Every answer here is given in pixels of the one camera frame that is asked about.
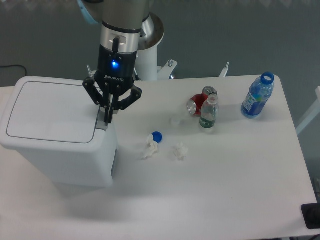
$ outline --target black object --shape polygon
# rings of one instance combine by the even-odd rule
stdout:
[[[28,72],[25,66],[19,65],[19,64],[15,64],[15,65],[4,65],[4,66],[0,66],[0,69],[6,69],[6,68],[12,68],[12,67],[18,67],[18,68],[23,68],[24,69],[24,76],[26,77]]]
[[[305,225],[308,229],[320,229],[320,203],[301,206]]]
[[[133,79],[137,52],[119,53],[119,44],[120,39],[116,37],[113,40],[112,51],[100,45],[97,71],[94,77],[85,79],[82,84],[94,104],[105,108],[104,122],[107,124],[112,122],[114,111],[125,110],[142,94],[142,90],[134,85]],[[95,87],[95,82],[103,95]],[[130,89],[130,96],[119,101],[119,96]]]

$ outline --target gray floor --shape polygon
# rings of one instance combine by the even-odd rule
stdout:
[[[296,124],[320,86],[320,1],[154,0],[165,26],[158,62],[178,61],[177,78],[271,71],[281,78]],[[95,69],[100,25],[86,23],[76,0],[0,1],[0,65],[22,64],[32,76],[83,80]],[[22,69],[0,69],[0,87]],[[320,177],[320,117],[300,135],[311,177]]]

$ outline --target metal bracket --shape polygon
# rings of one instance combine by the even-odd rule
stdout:
[[[177,61],[170,59],[163,67],[158,67],[158,80],[168,80],[178,65]]]

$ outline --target black cable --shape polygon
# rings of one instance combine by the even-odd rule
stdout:
[[[320,234],[313,236],[312,238],[310,238],[309,240],[315,240],[317,237],[319,237]]]
[[[4,65],[4,66],[0,66],[0,69],[6,69],[6,68],[12,68],[12,67],[19,67],[19,68],[23,68],[24,72],[25,72],[25,77],[27,76],[27,69],[25,66],[19,65],[19,64],[15,64],[15,65]]]

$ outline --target water bottle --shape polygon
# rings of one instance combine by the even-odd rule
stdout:
[[[256,118],[261,113],[274,90],[274,80],[271,72],[265,72],[252,83],[241,106],[242,114],[248,119]]]
[[[210,129],[215,125],[218,114],[218,96],[210,94],[201,108],[200,125],[205,129]]]

